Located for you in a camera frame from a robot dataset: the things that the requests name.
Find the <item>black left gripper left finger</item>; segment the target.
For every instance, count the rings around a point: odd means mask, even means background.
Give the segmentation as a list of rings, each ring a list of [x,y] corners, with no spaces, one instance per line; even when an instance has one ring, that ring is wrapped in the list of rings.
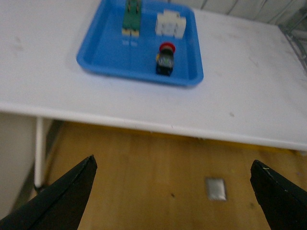
[[[76,230],[89,200],[97,170],[85,158],[25,205],[0,221],[2,230]]]

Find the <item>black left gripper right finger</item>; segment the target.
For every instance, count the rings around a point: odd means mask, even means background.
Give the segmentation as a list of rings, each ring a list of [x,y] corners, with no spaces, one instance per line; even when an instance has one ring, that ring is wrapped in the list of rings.
[[[259,160],[250,169],[251,186],[272,230],[307,228],[307,192]]]

